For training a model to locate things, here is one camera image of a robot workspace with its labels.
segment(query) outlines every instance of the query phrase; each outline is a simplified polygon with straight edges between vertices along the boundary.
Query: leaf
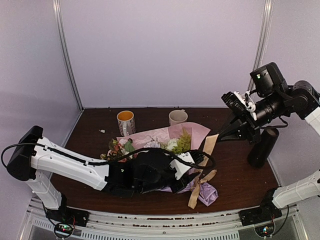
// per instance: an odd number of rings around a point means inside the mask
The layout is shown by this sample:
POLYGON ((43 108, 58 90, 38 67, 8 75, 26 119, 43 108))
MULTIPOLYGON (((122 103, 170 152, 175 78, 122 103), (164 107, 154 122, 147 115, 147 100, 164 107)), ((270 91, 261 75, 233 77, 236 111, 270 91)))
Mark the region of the leaf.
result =
POLYGON ((132 143, 129 141, 127 141, 126 144, 124 145, 124 149, 129 153, 135 150, 135 148, 132 146, 132 143))
POLYGON ((113 144, 113 140, 111 140, 108 144, 109 150, 115 150, 115 145, 113 144))
POLYGON ((159 142, 159 143, 160 143, 160 147, 161 147, 162 149, 166 149, 167 146, 168 146, 167 143, 164 143, 164 142, 159 142))
POLYGON ((182 135, 177 141, 177 146, 173 148, 172 152, 174 154, 181 154, 183 152, 189 151, 191 149, 191 135, 187 130, 182 128, 182 135))

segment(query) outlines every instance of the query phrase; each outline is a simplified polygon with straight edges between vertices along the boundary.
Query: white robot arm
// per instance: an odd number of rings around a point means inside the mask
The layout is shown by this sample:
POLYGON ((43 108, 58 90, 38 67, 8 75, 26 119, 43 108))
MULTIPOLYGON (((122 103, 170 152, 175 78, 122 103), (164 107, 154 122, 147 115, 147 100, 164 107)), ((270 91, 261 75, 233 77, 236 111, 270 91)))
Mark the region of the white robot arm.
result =
MULTIPOLYGON (((313 110, 305 121, 320 136, 320 107, 313 110)), ((272 203, 279 209, 287 205, 320 195, 320 170, 288 186, 278 187, 273 194, 272 203)))
POLYGON ((78 226, 86 225, 88 212, 68 208, 67 198, 56 190, 43 171, 76 180, 98 191, 131 197, 165 187, 176 193, 198 175, 188 174, 190 168, 211 170, 215 167, 214 159, 199 150, 175 155, 165 149, 142 148, 117 159, 95 159, 56 145, 43 137, 39 126, 33 126, 18 144, 5 148, 1 160, 14 178, 25 181, 38 195, 49 219, 67 224, 75 221, 78 226), (13 147, 16 148, 6 165, 4 152, 13 147), (134 160, 119 162, 133 154, 137 154, 134 160), (205 156, 212 165, 198 165, 205 156))

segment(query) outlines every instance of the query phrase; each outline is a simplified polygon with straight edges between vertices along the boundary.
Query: black cylinder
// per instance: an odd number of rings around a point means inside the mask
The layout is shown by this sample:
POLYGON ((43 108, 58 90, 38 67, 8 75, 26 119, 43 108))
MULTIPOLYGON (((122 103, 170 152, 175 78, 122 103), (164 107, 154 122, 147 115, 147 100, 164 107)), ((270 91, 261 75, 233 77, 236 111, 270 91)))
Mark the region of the black cylinder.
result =
POLYGON ((250 151, 247 160, 254 168, 262 168, 271 153, 279 137, 276 128, 265 129, 261 134, 261 141, 255 144, 250 151))
POLYGON ((282 116, 286 110, 282 97, 273 93, 255 104, 255 122, 259 126, 269 124, 273 119, 282 116))

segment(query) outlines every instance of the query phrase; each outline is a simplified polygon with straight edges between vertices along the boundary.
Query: white mug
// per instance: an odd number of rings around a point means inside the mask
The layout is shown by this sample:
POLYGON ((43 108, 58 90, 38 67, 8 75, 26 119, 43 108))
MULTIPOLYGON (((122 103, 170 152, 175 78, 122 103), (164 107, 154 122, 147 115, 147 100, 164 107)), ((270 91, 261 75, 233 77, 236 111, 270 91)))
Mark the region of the white mug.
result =
POLYGON ((183 109, 182 110, 173 110, 169 113, 170 126, 185 123, 187 121, 187 119, 188 119, 188 114, 183 109))
POLYGON ((123 137, 136 133, 135 115, 132 111, 121 111, 116 116, 120 134, 123 137))

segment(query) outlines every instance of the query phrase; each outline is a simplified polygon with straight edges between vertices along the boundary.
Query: purple wrapping paper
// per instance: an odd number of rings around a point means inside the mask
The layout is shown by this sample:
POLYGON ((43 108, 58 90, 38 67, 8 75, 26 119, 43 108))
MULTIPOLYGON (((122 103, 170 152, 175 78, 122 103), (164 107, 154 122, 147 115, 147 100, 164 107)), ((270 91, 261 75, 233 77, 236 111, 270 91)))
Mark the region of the purple wrapping paper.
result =
MULTIPOLYGON (((190 191, 193 186, 194 186, 194 180, 189 182, 189 184, 183 190, 179 191, 178 194, 182 194, 190 191)), ((165 187, 159 191, 172 193, 170 187, 165 187)), ((207 182, 200 184, 200 193, 199 193, 198 199, 204 205, 206 205, 207 207, 210 206, 217 198, 218 198, 217 189, 215 189, 213 186, 211 186, 207 182)))

